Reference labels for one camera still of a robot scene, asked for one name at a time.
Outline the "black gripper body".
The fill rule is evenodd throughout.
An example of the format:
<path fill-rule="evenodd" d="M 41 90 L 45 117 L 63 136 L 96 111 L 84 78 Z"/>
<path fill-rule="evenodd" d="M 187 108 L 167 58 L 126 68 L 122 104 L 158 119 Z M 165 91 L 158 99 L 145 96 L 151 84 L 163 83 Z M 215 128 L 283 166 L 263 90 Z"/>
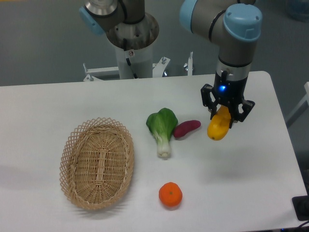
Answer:
<path fill-rule="evenodd" d="M 242 80 L 230 81 L 222 80 L 221 76 L 216 73 L 212 94 L 219 104 L 227 106 L 230 103 L 233 107 L 238 107 L 244 99 L 244 90 L 247 83 L 247 77 Z"/>

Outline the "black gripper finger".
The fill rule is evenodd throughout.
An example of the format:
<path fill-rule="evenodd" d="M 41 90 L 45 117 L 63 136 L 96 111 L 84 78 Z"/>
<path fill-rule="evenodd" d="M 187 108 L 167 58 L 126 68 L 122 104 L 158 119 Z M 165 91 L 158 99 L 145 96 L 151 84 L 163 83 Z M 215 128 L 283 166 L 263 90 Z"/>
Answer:
<path fill-rule="evenodd" d="M 251 100 L 242 99 L 240 104 L 228 103 L 228 109 L 230 113 L 229 128 L 231 129 L 234 123 L 243 122 L 254 108 L 255 102 Z"/>
<path fill-rule="evenodd" d="M 215 98 L 214 100 L 212 100 L 212 90 L 213 86 L 209 84 L 205 84 L 200 90 L 203 106 L 207 107 L 208 111 L 211 114 L 210 119 L 212 119 L 216 115 L 217 105 L 219 104 L 219 99 Z"/>

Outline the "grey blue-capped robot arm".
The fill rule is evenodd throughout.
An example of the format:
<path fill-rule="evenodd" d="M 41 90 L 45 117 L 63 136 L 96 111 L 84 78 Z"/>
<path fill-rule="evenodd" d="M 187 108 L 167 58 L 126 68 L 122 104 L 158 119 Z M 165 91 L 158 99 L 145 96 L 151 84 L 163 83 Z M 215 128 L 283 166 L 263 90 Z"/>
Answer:
<path fill-rule="evenodd" d="M 87 0 L 79 14 L 90 30 L 105 34 L 116 50 L 121 79 L 153 77 L 152 47 L 159 25 L 142 0 Z M 261 34 L 262 13 L 252 0 L 186 0 L 179 20 L 190 33 L 219 46 L 213 85 L 201 89 L 211 117 L 228 108 L 230 124 L 242 122 L 254 102 L 244 99 L 247 78 Z"/>

